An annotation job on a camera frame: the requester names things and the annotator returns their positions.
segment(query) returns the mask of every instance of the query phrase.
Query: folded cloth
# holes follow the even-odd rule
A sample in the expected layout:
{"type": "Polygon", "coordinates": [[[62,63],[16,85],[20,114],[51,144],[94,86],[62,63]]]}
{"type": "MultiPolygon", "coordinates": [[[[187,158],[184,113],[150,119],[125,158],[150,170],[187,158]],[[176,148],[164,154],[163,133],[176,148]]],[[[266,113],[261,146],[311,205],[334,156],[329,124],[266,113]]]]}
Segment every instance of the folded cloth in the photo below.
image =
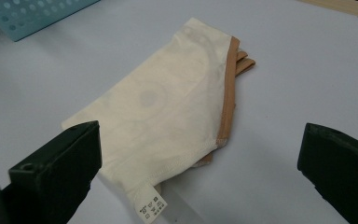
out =
{"type": "Polygon", "coordinates": [[[223,147],[234,112],[240,41],[196,19],[96,101],[62,123],[100,122],[108,183],[145,223],[166,207],[153,186],[223,147]]]}
{"type": "MultiPolygon", "coordinates": [[[[243,74],[244,72],[248,71],[250,68],[252,68],[255,65],[255,61],[252,59],[248,59],[248,54],[239,49],[237,53],[237,66],[235,69],[235,77],[243,74]]],[[[210,152],[208,155],[204,156],[202,159],[197,161],[192,167],[200,167],[203,165],[208,165],[212,162],[213,154],[210,152]]]]}

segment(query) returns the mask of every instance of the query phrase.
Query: care label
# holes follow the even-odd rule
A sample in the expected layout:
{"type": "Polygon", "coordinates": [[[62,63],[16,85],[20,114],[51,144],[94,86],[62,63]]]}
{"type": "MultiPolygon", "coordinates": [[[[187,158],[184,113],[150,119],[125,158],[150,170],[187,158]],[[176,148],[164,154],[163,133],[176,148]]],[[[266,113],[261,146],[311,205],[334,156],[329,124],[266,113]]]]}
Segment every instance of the care label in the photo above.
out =
{"type": "Polygon", "coordinates": [[[138,195],[135,209],[145,224],[152,223],[167,207],[167,203],[152,186],[145,186],[138,195]]]}

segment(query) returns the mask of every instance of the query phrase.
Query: beige fabric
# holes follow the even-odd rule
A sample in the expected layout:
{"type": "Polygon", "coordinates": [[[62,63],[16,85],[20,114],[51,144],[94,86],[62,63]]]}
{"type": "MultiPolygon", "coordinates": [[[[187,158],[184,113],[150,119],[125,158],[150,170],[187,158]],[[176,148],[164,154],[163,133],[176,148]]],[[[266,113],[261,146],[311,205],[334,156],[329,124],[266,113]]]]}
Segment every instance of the beige fabric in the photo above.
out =
{"type": "MultiPolygon", "coordinates": [[[[168,45],[62,123],[66,129],[100,122],[100,173],[125,190],[138,215],[157,194],[153,186],[226,143],[239,44],[191,19],[168,45]]],[[[146,223],[154,219],[142,216],[146,223]]]]}

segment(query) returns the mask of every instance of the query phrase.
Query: teal basket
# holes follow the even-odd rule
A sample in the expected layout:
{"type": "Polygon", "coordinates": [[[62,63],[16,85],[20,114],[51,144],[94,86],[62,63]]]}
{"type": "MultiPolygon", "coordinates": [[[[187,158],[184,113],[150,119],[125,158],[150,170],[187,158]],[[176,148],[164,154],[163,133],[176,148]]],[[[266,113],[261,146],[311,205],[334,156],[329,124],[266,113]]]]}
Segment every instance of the teal basket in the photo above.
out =
{"type": "Polygon", "coordinates": [[[0,0],[0,28],[23,39],[99,0],[0,0]]]}

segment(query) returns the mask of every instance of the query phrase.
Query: white surface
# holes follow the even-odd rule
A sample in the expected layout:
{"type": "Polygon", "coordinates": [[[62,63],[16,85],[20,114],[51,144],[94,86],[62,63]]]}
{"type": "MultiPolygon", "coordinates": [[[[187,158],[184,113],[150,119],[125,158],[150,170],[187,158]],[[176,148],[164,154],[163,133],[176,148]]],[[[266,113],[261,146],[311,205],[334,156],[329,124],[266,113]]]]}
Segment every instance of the white surface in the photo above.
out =
{"type": "MultiPolygon", "coordinates": [[[[102,1],[17,43],[0,33],[0,186],[191,17],[257,66],[237,80],[228,145],[164,186],[157,223],[346,223],[296,160],[306,122],[358,139],[358,17],[295,0],[102,1]]],[[[118,189],[91,187],[70,223],[141,223],[118,189]]]]}

